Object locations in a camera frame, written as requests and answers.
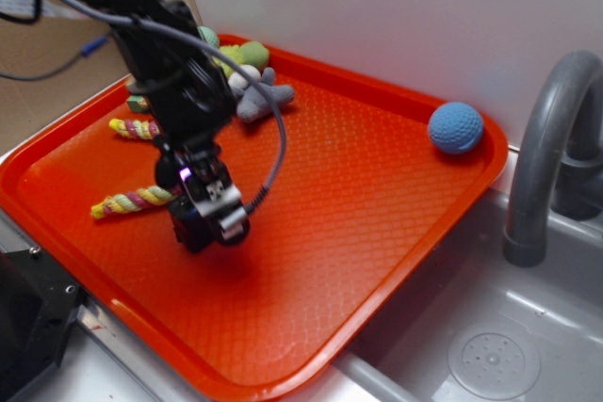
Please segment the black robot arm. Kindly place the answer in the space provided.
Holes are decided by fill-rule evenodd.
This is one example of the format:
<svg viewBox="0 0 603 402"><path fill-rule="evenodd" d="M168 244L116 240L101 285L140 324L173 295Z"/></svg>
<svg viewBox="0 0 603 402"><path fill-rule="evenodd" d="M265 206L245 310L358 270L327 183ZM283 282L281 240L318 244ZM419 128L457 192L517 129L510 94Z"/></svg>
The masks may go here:
<svg viewBox="0 0 603 402"><path fill-rule="evenodd" d="M77 1L111 15L113 37L135 78L134 92L149 104L159 129L155 179L178 193L169 204L178 241L192 252L214 242L241 243L250 222L243 217L224 223L243 211L243 203L215 142L236 113L224 72L204 50L142 26L144 21L163 24L196 39L188 6L180 0Z"/></svg>

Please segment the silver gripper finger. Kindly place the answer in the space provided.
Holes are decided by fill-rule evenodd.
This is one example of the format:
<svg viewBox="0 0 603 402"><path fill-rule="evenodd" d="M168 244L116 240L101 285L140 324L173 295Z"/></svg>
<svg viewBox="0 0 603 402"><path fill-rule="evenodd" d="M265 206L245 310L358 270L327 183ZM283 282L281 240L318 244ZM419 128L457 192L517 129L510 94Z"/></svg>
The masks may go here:
<svg viewBox="0 0 603 402"><path fill-rule="evenodd" d="M247 238L251 223L235 185L223 189L214 200L193 201L193 205L215 242L235 246Z"/></svg>

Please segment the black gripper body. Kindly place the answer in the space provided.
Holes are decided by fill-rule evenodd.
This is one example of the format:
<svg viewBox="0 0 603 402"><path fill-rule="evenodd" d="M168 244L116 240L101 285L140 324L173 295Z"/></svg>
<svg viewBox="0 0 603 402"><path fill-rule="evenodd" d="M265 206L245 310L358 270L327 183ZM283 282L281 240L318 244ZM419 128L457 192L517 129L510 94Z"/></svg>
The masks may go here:
<svg viewBox="0 0 603 402"><path fill-rule="evenodd" d="M154 146L159 151L155 181L160 187L186 196L199 214L216 214L234 204L232 179L218 158L220 148L212 141L195 153L158 135Z"/></svg>

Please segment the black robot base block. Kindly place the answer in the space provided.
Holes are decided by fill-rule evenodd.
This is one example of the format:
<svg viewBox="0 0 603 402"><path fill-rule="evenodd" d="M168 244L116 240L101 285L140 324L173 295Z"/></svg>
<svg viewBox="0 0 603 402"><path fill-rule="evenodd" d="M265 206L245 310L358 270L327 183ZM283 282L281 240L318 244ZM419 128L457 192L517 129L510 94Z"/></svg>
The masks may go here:
<svg viewBox="0 0 603 402"><path fill-rule="evenodd" d="M1 254L1 399L60 368L83 300L76 279L39 246Z"/></svg>

